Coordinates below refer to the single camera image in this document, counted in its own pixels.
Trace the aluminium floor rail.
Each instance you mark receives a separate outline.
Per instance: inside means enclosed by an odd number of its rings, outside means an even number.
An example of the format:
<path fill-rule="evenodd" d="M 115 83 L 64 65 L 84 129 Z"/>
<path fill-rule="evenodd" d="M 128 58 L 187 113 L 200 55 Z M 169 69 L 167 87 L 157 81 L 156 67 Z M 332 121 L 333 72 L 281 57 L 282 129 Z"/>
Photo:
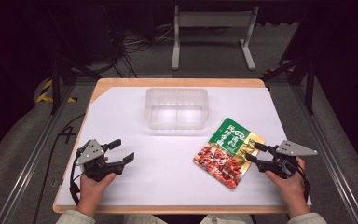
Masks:
<path fill-rule="evenodd" d="M 303 95 L 301 89 L 299 87 L 293 87 L 292 92 L 310 124 L 313 135 L 316 137 L 317 144 L 320 147 L 319 154 L 324 160 L 327 170 L 337 188 L 338 194 L 351 217 L 352 223 L 358 224 L 358 202 L 349 186 L 347 178 L 339 168 L 337 160 L 323 135 L 319 123 L 306 107 L 305 96 Z"/>
<path fill-rule="evenodd" d="M 54 113 L 51 103 L 37 103 L 0 145 L 0 224 L 8 224 L 18 207 L 73 89 L 62 87 L 62 102 Z"/>

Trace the yellow and black striped tape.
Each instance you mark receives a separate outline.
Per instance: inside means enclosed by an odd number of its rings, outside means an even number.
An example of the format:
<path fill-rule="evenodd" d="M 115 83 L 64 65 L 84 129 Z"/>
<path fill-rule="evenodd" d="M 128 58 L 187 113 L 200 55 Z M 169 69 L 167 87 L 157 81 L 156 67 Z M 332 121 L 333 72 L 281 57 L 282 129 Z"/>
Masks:
<path fill-rule="evenodd" d="M 52 79 L 49 78 L 46 83 L 44 84 L 41 92 L 39 93 L 39 95 L 36 98 L 37 102 L 48 102 L 48 103 L 52 103 L 53 102 L 53 97 L 48 95 L 48 91 L 50 90 L 50 88 L 52 87 Z"/>

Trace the black metal stand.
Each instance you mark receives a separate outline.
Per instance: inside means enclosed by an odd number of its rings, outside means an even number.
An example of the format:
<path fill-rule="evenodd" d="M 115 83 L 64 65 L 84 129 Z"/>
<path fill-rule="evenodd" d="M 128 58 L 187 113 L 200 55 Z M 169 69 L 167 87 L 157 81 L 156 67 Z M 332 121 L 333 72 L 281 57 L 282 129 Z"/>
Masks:
<path fill-rule="evenodd" d="M 291 86 L 298 86 L 304 77 L 306 78 L 305 106 L 308 109 L 308 112 L 313 114 L 312 101 L 315 75 L 312 59 L 306 57 L 294 59 L 267 72 L 260 79 L 264 82 L 269 81 L 290 68 L 293 68 L 293 73 L 288 78 L 288 82 Z"/>
<path fill-rule="evenodd" d="M 63 81 L 65 85 L 73 86 L 76 83 L 76 75 L 72 71 L 72 68 L 79 70 L 84 73 L 86 76 L 92 77 L 96 80 L 102 78 L 101 75 L 91 71 L 90 69 L 82 66 L 74 61 L 71 61 L 68 58 L 62 56 L 56 56 L 51 59 L 51 80 L 52 80 L 52 98 L 53 106 L 51 114 L 55 115 L 62 103 L 61 97 L 61 84 Z"/>

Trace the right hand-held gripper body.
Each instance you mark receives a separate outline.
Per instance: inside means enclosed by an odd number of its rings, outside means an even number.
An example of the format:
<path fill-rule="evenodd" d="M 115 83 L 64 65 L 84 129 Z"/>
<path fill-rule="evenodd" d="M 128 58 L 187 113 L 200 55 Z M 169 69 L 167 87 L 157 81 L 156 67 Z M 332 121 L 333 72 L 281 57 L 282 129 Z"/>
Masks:
<path fill-rule="evenodd" d="M 271 161 L 263 161 L 265 167 L 257 167 L 262 173 L 271 171 L 280 178 L 287 179 L 295 174 L 298 170 L 298 162 L 296 160 L 299 156 L 315 156 L 318 152 L 315 149 L 303 147 L 300 144 L 289 140 L 283 140 L 276 147 L 276 155 L 272 155 Z"/>

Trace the green and red food packet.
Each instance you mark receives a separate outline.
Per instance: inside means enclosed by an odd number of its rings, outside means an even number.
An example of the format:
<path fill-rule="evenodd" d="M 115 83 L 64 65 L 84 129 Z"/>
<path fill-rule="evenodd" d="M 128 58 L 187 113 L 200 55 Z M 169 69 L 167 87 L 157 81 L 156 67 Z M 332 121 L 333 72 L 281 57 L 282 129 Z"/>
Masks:
<path fill-rule="evenodd" d="M 258 154 L 255 143 L 264 144 L 265 140 L 226 118 L 193 162 L 227 188 L 235 189 L 251 165 L 246 155 Z"/>

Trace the white metal stand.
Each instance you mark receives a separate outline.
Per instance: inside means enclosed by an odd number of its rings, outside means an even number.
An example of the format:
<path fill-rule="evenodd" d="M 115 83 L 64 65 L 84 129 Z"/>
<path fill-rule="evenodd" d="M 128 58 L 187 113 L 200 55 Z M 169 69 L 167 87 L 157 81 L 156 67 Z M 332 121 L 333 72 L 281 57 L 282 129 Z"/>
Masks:
<path fill-rule="evenodd" d="M 174 43 L 172 49 L 172 70 L 179 69 L 180 28 L 181 27 L 242 27 L 244 38 L 239 40 L 242 54 L 250 71 L 255 70 L 255 62 L 249 44 L 255 27 L 259 7 L 245 11 L 181 11 L 174 8 Z"/>

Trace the person's left hand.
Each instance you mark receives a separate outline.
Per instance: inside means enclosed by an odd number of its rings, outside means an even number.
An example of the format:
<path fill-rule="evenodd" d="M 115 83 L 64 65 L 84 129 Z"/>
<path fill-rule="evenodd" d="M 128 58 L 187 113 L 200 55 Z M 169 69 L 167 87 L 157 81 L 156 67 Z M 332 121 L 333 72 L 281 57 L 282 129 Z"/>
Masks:
<path fill-rule="evenodd" d="M 80 198 L 76 210 L 86 216 L 94 217 L 105 190 L 116 176 L 115 173 L 111 173 L 103 180 L 95 181 L 82 175 L 80 177 Z"/>

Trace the person's right hand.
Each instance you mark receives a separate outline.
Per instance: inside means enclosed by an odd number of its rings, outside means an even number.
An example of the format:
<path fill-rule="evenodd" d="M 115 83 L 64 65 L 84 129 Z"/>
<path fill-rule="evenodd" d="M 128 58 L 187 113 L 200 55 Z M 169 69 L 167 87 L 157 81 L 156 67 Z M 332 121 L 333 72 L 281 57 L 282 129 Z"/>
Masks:
<path fill-rule="evenodd" d="M 294 218 L 310 212 L 307 200 L 304 197 L 305 184 L 299 172 L 287 179 L 282 179 L 271 171 L 266 171 L 265 175 L 276 185 L 282 199 L 285 201 L 288 216 Z"/>

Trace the white table mat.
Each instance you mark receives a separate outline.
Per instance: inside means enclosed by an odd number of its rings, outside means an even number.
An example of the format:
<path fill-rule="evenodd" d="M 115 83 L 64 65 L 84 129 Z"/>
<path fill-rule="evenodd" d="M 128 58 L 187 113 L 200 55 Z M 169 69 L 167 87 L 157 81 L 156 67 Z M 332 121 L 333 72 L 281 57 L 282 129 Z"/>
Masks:
<path fill-rule="evenodd" d="M 89 106 L 78 143 L 95 139 L 105 144 L 120 139 L 121 146 L 108 151 L 107 157 L 118 161 L 128 154 L 134 156 L 109 186 L 103 204 L 282 205 L 275 185 L 255 166 L 247 170 L 235 189 L 229 189 L 193 161 L 227 118 L 258 134 L 266 144 L 279 145 L 286 135 L 267 89 L 210 88 L 204 128 L 179 132 L 148 128 L 145 95 L 144 88 L 111 88 Z"/>

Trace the person's clothing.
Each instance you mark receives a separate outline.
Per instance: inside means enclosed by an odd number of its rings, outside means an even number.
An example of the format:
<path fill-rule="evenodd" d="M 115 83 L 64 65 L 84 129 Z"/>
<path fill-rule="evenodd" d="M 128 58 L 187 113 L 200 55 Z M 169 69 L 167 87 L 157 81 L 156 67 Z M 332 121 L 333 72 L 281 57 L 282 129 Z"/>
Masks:
<path fill-rule="evenodd" d="M 125 215 L 123 224 L 255 224 L 247 214 L 239 215 Z"/>

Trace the clear plastic container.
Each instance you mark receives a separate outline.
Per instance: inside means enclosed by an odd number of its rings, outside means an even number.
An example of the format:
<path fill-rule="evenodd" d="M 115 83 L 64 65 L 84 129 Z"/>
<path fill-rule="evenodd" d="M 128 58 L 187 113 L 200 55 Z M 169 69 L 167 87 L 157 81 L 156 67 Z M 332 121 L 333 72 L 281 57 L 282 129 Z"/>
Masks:
<path fill-rule="evenodd" d="M 209 117 L 209 94 L 201 88 L 150 88 L 144 116 L 152 130 L 201 130 Z"/>

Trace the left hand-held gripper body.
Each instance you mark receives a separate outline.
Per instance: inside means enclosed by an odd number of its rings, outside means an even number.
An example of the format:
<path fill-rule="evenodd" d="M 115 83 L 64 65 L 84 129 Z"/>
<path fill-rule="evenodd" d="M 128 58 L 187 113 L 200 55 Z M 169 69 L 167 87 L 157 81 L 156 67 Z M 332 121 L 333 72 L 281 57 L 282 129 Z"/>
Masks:
<path fill-rule="evenodd" d="M 78 150 L 79 158 L 76 166 L 79 166 L 81 172 L 88 178 L 97 182 L 101 181 L 106 177 L 104 173 L 106 168 L 104 153 L 106 150 L 107 144 L 101 145 L 95 139 L 89 140 Z"/>

